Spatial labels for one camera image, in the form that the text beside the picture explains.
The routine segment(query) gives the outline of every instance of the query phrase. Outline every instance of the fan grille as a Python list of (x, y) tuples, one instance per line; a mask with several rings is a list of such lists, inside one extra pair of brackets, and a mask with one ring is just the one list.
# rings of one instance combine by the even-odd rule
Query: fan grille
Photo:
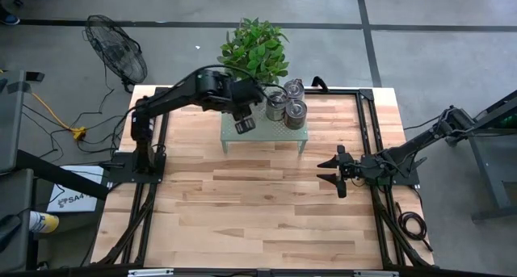
[(138, 45), (115, 22), (103, 15), (91, 15), (85, 31), (91, 46), (113, 73), (133, 84), (145, 80), (147, 65)]

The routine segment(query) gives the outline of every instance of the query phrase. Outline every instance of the small glass table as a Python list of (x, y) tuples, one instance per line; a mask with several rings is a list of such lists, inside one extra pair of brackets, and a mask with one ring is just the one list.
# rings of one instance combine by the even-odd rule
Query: small glass table
[(297, 141), (298, 153), (304, 152), (305, 143), (309, 139), (306, 122), (303, 128), (291, 130), (282, 120), (272, 121), (267, 118), (266, 103), (251, 105), (250, 108), (256, 128), (241, 135), (235, 129), (233, 116), (221, 114), (221, 143), (225, 153), (228, 153), (228, 142), (231, 141)]

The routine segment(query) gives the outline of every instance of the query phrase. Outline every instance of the floor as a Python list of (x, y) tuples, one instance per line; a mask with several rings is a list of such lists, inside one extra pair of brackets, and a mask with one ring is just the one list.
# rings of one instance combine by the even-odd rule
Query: floor
[[(3, 5), (27, 19), (23, 21), (27, 25), (2, 27), (0, 66), (44, 72), (45, 80), (32, 89), (67, 123), (82, 111), (98, 110), (107, 92), (103, 64), (83, 40), (82, 27), (34, 24), (45, 20), (67, 24), (91, 14), (154, 22), (155, 27), (124, 29), (142, 46), (149, 67), (145, 84), (171, 84), (194, 68), (215, 62), (225, 40), (227, 24), (223, 23), (235, 23), (244, 16), (294, 23), (284, 24), (291, 40), (286, 54), (291, 61), (289, 73), (305, 84), (318, 75), (331, 86), (395, 88), (405, 126), (420, 124), (451, 104), (476, 115), (515, 89), (515, 0), (364, 0), (365, 4), (362, 0), (24, 1), (25, 7), (16, 10), (3, 0)], [(362, 25), (368, 20), (372, 26)], [(397, 30), (420, 25), (428, 31), (382, 31), (382, 25), (396, 25)], [(86, 115), (82, 125), (98, 123), (126, 109), (130, 95), (109, 71), (107, 84), (116, 90), (104, 104), (103, 114)], [(34, 99), (27, 99), (27, 105), (44, 112)], [(48, 131), (57, 129), (29, 116)], [(102, 139), (114, 124), (104, 124), (88, 132), (88, 137)], [(409, 130), (406, 136), (421, 131)], [(28, 152), (40, 155), (50, 150), (48, 135), (26, 119), (22, 138), (21, 148)], [(68, 134), (57, 134), (56, 139), (65, 152), (57, 164), (108, 158), (108, 153), (79, 151)], [(85, 149), (106, 146), (108, 143)], [(471, 213), (492, 203), (469, 144), (463, 142), (452, 149), (439, 142), (420, 155), (428, 158), (418, 172), (436, 264), (517, 275), (512, 257), (517, 253), (517, 218), (477, 225), (470, 220)], [(51, 161), (58, 156), (52, 153), (46, 158)], [(51, 266), (77, 266), (90, 245), (91, 239), (84, 236), (91, 236), (94, 229), (91, 225), (67, 233), (68, 237), (49, 239)]]

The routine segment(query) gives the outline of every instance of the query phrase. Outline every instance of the yellow extension cord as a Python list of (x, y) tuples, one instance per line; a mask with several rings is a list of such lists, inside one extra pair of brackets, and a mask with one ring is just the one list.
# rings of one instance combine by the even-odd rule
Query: yellow extension cord
[(80, 141), (86, 136), (87, 128), (85, 128), (85, 127), (80, 127), (80, 128), (69, 127), (67, 124), (63, 123), (63, 121), (57, 117), (57, 115), (54, 113), (52, 108), (50, 108), (47, 105), (47, 103), (45, 103), (43, 101), (43, 99), (41, 99), (41, 97), (39, 97), (37, 94), (35, 94), (33, 92), (31, 92), (31, 94), (32, 94), (32, 96), (34, 96), (35, 99), (37, 99), (47, 109), (48, 112), (50, 112), (52, 117), (57, 120), (57, 122), (59, 123), (60, 126), (62, 126), (64, 129), (67, 129), (72, 132), (72, 135), (74, 136), (74, 140)]

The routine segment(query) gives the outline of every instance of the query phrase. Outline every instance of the wooden tabletop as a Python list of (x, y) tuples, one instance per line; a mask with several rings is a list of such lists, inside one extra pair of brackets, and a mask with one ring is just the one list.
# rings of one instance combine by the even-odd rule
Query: wooden tabletop
[[(136, 86), (131, 104), (154, 94), (155, 87)], [(404, 143), (394, 90), (373, 88), (373, 93), (385, 148)], [(363, 180), (355, 180), (359, 187), (348, 181), (348, 195), (339, 199), (335, 187), (316, 177), (334, 173), (316, 165), (333, 157), (336, 145), (345, 145), (354, 158), (364, 153), (355, 99), (308, 95), (305, 101), (309, 141), (301, 156), (296, 142), (230, 143), (224, 154), (220, 113), (189, 106), (170, 114), (166, 175), (154, 205), (147, 267), (381, 268), (372, 199)], [(120, 149), (132, 152), (129, 131), (127, 120)], [(92, 262), (126, 229), (134, 190), (134, 184), (123, 184), (107, 197)], [(394, 187), (393, 197), (402, 210), (422, 215), (411, 189)], [(139, 236), (137, 231), (134, 247)], [(393, 238), (386, 236), (394, 261)], [(423, 243), (411, 244), (433, 263)]]

